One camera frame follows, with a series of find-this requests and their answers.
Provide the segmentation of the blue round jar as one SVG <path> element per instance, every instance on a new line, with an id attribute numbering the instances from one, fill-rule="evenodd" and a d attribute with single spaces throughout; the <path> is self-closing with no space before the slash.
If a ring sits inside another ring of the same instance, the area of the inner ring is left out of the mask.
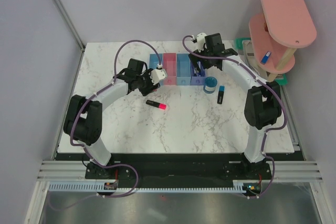
<path id="1" fill-rule="evenodd" d="M 218 82 L 215 77 L 206 77 L 204 79 L 203 91 L 207 94 L 212 94 L 215 92 L 217 84 Z"/>

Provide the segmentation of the pink storage bin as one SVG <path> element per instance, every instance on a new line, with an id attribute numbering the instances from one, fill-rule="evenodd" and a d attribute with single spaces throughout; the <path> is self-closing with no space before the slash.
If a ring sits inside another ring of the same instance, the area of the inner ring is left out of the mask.
<path id="1" fill-rule="evenodd" d="M 167 78 L 160 82 L 160 85 L 176 85 L 176 53 L 163 54 L 163 68 L 167 73 Z"/>

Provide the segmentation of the blue cap black highlighter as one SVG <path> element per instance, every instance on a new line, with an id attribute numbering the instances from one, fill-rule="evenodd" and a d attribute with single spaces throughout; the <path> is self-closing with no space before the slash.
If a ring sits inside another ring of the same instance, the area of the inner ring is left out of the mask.
<path id="1" fill-rule="evenodd" d="M 218 96 L 217 96 L 217 104 L 222 104 L 223 103 L 224 92 L 225 92 L 225 87 L 224 86 L 219 86 Z"/>

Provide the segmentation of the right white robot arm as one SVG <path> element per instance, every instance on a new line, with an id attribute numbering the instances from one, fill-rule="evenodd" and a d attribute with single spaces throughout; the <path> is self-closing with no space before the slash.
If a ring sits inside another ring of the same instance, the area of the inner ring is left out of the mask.
<path id="1" fill-rule="evenodd" d="M 216 67 L 229 75 L 246 92 L 244 116 L 249 124 L 245 159 L 241 174 L 248 179 L 259 173 L 257 163 L 267 158 L 265 143 L 267 133 L 281 130 L 287 124 L 287 116 L 281 101 L 280 86 L 256 75 L 232 48 L 225 48 L 219 33 L 197 36 L 187 35 L 182 40 L 189 52 L 192 68 L 196 73 Z"/>

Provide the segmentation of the purple storage bin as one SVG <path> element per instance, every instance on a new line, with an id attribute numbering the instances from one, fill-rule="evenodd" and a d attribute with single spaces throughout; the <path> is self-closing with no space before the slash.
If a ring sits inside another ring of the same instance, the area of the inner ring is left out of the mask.
<path id="1" fill-rule="evenodd" d="M 190 81 L 191 86 L 203 86 L 205 78 L 206 78 L 205 70 L 203 73 L 199 73 L 198 76 L 194 76 L 193 71 L 192 71 L 192 66 L 191 66 L 191 81 Z"/>

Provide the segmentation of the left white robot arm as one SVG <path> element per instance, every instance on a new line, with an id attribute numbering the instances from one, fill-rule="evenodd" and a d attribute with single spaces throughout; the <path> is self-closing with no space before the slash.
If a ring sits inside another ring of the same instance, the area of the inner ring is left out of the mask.
<path id="1" fill-rule="evenodd" d="M 143 61 L 130 59 L 126 68 L 90 97 L 74 95 L 70 99 L 63 131 L 69 135 L 70 145 L 82 147 L 98 165 L 97 173 L 103 178 L 111 178 L 115 173 L 111 153 L 101 138 L 103 111 L 134 90 L 147 96 L 166 78 L 162 65 L 152 69 Z"/>

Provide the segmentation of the light blue storage bin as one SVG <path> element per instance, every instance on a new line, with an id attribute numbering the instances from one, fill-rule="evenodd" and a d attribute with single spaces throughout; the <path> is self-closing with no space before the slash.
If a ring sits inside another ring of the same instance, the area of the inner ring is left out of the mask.
<path id="1" fill-rule="evenodd" d="M 189 86 L 191 82 L 191 65 L 188 54 L 176 55 L 176 84 Z"/>

